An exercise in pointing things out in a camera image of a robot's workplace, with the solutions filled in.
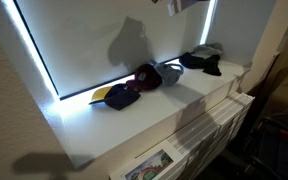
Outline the blue-grey denim cap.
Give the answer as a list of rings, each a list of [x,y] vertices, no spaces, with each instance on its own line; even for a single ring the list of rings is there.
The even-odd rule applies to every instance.
[[[184,68],[179,64],[158,63],[154,60],[151,63],[167,86],[174,85],[184,74]]]

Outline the maroon baseball cap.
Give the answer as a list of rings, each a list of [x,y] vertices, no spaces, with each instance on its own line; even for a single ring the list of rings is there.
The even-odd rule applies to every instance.
[[[139,91],[152,90],[162,84],[162,78],[151,64],[144,64],[138,67],[133,80],[128,80],[126,84]]]

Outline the navy cap with yellow brim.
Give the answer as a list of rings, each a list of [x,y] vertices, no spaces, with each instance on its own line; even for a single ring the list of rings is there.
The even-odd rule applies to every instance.
[[[92,95],[90,105],[105,103],[110,108],[122,110],[140,97],[138,92],[128,89],[126,84],[116,84],[97,89]]]

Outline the black cap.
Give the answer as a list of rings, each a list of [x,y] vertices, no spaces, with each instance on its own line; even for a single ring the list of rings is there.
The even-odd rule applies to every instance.
[[[222,73],[218,67],[220,59],[221,57],[219,55],[211,55],[208,58],[202,58],[192,56],[190,53],[186,52],[179,58],[179,62],[185,68],[202,69],[206,74],[221,76]]]

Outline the light grey cap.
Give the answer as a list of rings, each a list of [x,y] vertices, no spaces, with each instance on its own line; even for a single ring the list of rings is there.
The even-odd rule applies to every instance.
[[[223,48],[220,43],[202,44],[193,49],[192,55],[207,58],[212,55],[222,55]]]

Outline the picture book on radiator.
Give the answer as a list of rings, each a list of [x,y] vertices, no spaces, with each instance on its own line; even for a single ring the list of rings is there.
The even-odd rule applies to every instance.
[[[184,156],[167,140],[110,174],[111,180],[167,180],[181,165]]]

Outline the white roller blind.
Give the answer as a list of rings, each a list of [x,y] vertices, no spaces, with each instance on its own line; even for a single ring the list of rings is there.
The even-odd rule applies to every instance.
[[[200,42],[206,14],[147,12],[149,0],[14,0],[61,98],[166,61]]]

